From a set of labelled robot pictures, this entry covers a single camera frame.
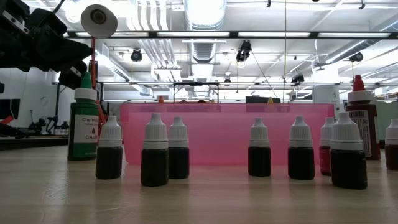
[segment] translucent pink container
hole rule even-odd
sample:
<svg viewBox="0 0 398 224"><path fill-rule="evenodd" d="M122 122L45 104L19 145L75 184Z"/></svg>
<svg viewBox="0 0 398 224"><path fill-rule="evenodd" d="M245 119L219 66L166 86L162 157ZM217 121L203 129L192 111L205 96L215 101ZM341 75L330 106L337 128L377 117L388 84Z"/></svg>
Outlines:
<svg viewBox="0 0 398 224"><path fill-rule="evenodd" d="M268 127L273 165L287 165L289 128L303 115L311 127L315 163L319 164L320 128L334 116L329 104L124 104L121 124L129 164L141 163L145 125L152 113L161 113L169 127L174 116L183 116L188 127L190 163L194 165L246 165L250 127L262 117Z"/></svg>

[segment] red bottle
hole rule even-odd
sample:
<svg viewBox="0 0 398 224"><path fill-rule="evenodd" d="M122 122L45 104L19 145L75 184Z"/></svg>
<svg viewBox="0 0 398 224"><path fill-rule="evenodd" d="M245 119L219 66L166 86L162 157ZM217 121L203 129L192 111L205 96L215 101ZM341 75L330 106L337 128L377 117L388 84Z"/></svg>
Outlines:
<svg viewBox="0 0 398 224"><path fill-rule="evenodd" d="M334 118L326 118L325 124L321 128L321 139L319 142L319 161L321 174L331 175L330 173L330 139L331 129L335 123Z"/></svg>
<svg viewBox="0 0 398 224"><path fill-rule="evenodd" d="M389 170L398 170L398 119L392 119L386 129L386 165Z"/></svg>
<svg viewBox="0 0 398 224"><path fill-rule="evenodd" d="M353 91L348 93L349 106L346 107L346 111L349 112L351 120L358 125L366 159L379 160L377 112L376 105L370 104L372 98L372 93L365 90L361 76L356 75Z"/></svg>

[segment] ceiling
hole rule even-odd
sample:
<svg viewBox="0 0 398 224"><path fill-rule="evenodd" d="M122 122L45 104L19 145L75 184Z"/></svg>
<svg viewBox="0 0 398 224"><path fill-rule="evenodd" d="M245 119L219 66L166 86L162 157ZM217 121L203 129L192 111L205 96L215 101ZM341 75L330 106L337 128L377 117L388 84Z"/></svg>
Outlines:
<svg viewBox="0 0 398 224"><path fill-rule="evenodd" d="M361 0L287 0L285 15L284 1L272 0L270 8L266 7L266 1L245 1L227 0L226 14L223 30L285 30L294 31L370 31L373 27L383 23L389 18L398 14L398 1L396 0L365 0L366 7L359 10ZM52 10L58 3L53 0L31 0L24 1L31 7L44 7ZM65 17L65 11L72 10L71 0L66 0L62 10L57 13L68 26L69 30L83 30L81 24L71 23ZM118 16L118 30L128 30L126 16L130 15L130 3L127 0L103 0ZM147 11L148 21L150 19L150 8ZM167 23L170 30L185 30L185 13L183 11L183 0L167 1ZM181 66L182 78L188 78L191 73L188 44L183 44L182 39L172 39L172 46L175 52L177 63ZM247 59L244 68L237 68L234 57L242 39L227 39L225 44L218 44L217 54L213 69L214 79L225 77L225 72L231 72L233 81L253 82L263 81L264 76L271 77L271 82L281 82L282 76L304 60L318 55L327 55L340 47L346 45L350 40L260 40L251 39L252 52ZM137 39L103 39L97 41L97 48L106 44L110 48L111 57L131 72L136 80L149 80L148 73L151 71L151 61L146 54L141 62L132 62L130 59L133 48L140 48ZM364 60L354 64L354 73L362 74L375 71L381 67L391 64L397 58L398 51L382 55L398 46L398 40L383 40L362 51ZM351 62L338 62L333 65L338 68L341 81L349 82L353 75ZM303 74L307 80L311 79L312 70L308 69ZM100 67L100 76L112 77L113 74L105 67ZM374 82L398 75L398 69L392 69L385 73L375 75Z"/></svg>

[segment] table surface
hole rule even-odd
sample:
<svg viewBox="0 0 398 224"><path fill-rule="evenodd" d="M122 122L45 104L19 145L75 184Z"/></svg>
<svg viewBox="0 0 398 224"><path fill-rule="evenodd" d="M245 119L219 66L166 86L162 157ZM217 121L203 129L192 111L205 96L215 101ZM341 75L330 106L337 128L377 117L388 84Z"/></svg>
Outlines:
<svg viewBox="0 0 398 224"><path fill-rule="evenodd" d="M193 166L189 179L141 187L140 168L96 180L95 161L67 162L65 146L0 151L0 223L397 223L398 172L368 161L368 189L249 177L243 166Z"/></svg>

